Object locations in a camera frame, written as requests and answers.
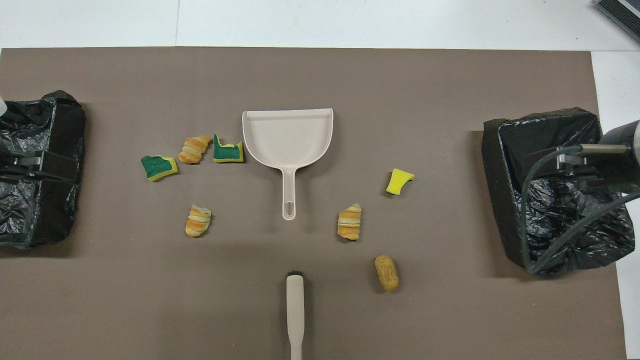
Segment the dustpan pan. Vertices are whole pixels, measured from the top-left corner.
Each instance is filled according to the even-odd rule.
[[[282,217],[296,217],[296,171],[324,155],[333,134],[333,109],[245,111],[244,146],[258,162],[282,172]]]

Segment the sponge scrap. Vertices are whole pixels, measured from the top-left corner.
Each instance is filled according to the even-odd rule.
[[[351,241],[360,238],[360,215],[362,207],[353,204],[338,214],[338,235]]]
[[[210,223],[211,210],[193,204],[189,210],[189,217],[187,219],[187,225],[184,227],[184,232],[190,237],[196,238],[209,228]]]
[[[165,176],[178,172],[178,166],[173,158],[164,156],[144,156],[140,159],[142,167],[145,168],[147,179],[156,181]]]
[[[391,173],[391,180],[387,186],[387,192],[394,195],[400,195],[400,190],[402,190],[404,184],[413,179],[415,179],[415,175],[395,168]]]
[[[178,154],[178,159],[185,164],[195,164],[202,159],[202,153],[207,150],[211,138],[200,135],[197,138],[186,138],[182,145],[182,151]]]
[[[218,135],[213,134],[213,161],[217,163],[244,162],[242,142],[239,142],[237,145],[232,143],[222,145]]]

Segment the white table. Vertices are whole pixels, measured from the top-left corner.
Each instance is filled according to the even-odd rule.
[[[640,119],[640,44],[591,0],[0,0],[0,49],[93,46],[591,51],[603,130]],[[640,234],[640,202],[628,208]],[[618,262],[628,357],[638,278],[634,252]]]

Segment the toy food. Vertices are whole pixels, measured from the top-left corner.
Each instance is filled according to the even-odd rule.
[[[187,219],[187,226],[184,228],[184,232],[192,238],[195,238],[207,230],[210,222],[211,210],[193,204],[189,210],[189,218]]]
[[[394,291],[398,287],[398,272],[393,259],[386,255],[380,255],[375,260],[378,280],[385,291]]]
[[[164,156],[144,156],[140,159],[142,167],[145,168],[147,179],[156,181],[167,175],[178,172],[178,166],[173,158],[165,158]]]
[[[360,204],[353,204],[338,214],[338,235],[351,241],[360,238]]]
[[[415,179],[415,175],[395,168],[391,173],[391,180],[387,186],[387,192],[394,195],[400,195],[400,190],[404,184],[413,179]]]
[[[197,138],[184,139],[182,151],[178,154],[178,159],[185,164],[195,164],[202,159],[202,153],[207,150],[211,138],[200,135]]]
[[[218,135],[213,134],[213,161],[217,163],[241,163],[244,161],[242,142],[237,145],[222,145]]]

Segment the brown potato-shaped object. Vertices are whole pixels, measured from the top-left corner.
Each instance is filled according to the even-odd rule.
[[[394,291],[399,284],[398,272],[393,259],[386,255],[380,255],[376,258],[376,271],[378,272],[378,280],[385,291]]]

